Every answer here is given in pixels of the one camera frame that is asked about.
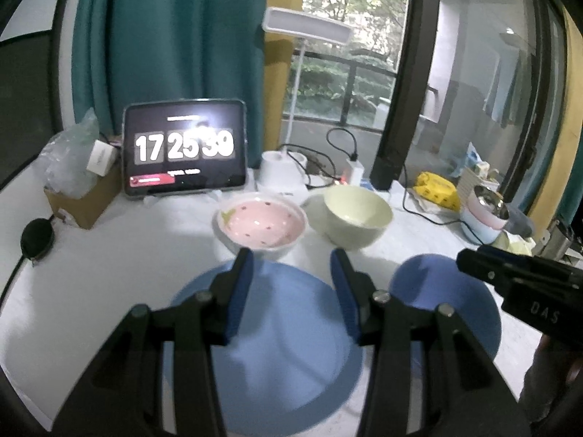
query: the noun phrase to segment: clock digit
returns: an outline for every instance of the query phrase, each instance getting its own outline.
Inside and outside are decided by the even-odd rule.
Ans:
[[[146,137],[144,135],[136,139],[136,146],[140,149],[140,161],[146,162]]]
[[[217,141],[217,135],[213,130],[208,131],[208,136],[204,140],[206,146],[202,147],[202,154],[208,156],[209,158],[214,158],[219,152],[219,143]]]
[[[173,144],[168,151],[168,159],[170,160],[180,160],[184,157],[180,148],[182,147],[183,138],[180,133],[173,131],[168,135],[168,144]]]
[[[150,155],[150,159],[155,161],[158,159],[158,155],[160,153],[160,148],[162,147],[162,143],[164,142],[164,135],[162,133],[154,133],[148,136],[150,141],[154,141],[154,149]]]
[[[219,131],[217,135],[217,144],[221,156],[229,157],[235,150],[235,143],[232,139],[232,134],[227,130]]]
[[[188,130],[184,132],[184,148],[183,153],[187,158],[195,158],[198,156],[199,146],[196,141],[196,132]]]

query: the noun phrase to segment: plastic bag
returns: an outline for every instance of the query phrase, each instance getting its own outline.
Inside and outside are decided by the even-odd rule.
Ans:
[[[45,188],[70,198],[81,198],[97,184],[97,174],[87,170],[99,122],[90,108],[78,123],[54,135],[34,161],[33,169]]]
[[[466,155],[462,159],[458,160],[458,165],[454,169],[454,172],[451,173],[451,176],[453,178],[459,178],[462,175],[464,168],[468,167],[470,169],[473,169],[473,167],[481,160],[482,158],[480,158],[480,155],[477,153],[476,148],[470,142],[470,144],[467,145]]]

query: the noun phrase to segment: yellow wall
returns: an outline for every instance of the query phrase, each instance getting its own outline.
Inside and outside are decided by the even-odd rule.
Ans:
[[[583,36],[564,10],[567,30],[567,73],[563,121],[557,148],[534,204],[528,213],[538,239],[555,216],[575,161],[583,123]]]
[[[303,0],[267,0],[267,6],[301,9]],[[263,88],[263,113],[265,131],[264,150],[278,146],[282,124],[283,98],[293,54],[293,38],[278,34],[265,35],[265,81]]]

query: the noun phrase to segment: yellow package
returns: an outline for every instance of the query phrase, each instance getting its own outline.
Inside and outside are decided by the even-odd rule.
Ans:
[[[413,189],[417,194],[440,207],[459,212],[458,193],[455,186],[447,179],[432,172],[422,172],[417,176]]]

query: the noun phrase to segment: digital clock display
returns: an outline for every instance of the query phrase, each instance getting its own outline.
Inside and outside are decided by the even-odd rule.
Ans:
[[[124,191],[130,196],[245,184],[245,105],[192,100],[124,113]]]

